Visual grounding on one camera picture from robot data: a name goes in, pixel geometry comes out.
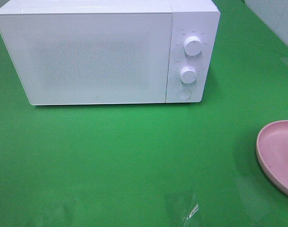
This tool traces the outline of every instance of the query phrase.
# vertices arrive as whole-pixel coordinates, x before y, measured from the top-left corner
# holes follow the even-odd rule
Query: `microwave control panel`
[[[167,103],[201,101],[220,12],[174,12]]]

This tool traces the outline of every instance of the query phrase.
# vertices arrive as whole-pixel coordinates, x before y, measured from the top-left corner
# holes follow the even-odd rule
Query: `microwave door window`
[[[164,103],[171,19],[4,15],[0,28],[34,105]]]

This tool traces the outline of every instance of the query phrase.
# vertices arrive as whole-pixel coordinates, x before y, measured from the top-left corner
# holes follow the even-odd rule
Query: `white knob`
[[[202,40],[197,36],[190,36],[184,41],[183,47],[187,55],[198,55],[202,49]]]
[[[181,80],[185,84],[191,84],[196,80],[196,70],[193,67],[185,67],[181,70]]]

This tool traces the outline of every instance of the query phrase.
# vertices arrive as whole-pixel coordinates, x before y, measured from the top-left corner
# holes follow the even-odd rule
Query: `pink bowl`
[[[288,195],[288,121],[263,127],[257,137],[256,155],[265,174]]]

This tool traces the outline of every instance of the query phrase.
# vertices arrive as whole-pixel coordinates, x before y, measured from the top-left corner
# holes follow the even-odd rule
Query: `plate rim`
[[[288,120],[271,122],[271,123],[265,125],[259,131],[258,136],[257,136],[257,140],[256,140],[256,156],[257,156],[257,159],[258,159],[260,166],[262,167],[264,173],[267,175],[267,177],[270,179],[270,181],[273,182],[281,191],[283,191],[285,194],[288,195],[288,188],[279,180],[279,178],[277,178],[274,174],[271,173],[271,170],[266,166],[266,164],[262,158],[262,155],[260,154],[260,150],[259,150],[260,136],[263,133],[263,131],[273,124],[282,123],[282,122],[288,122]]]

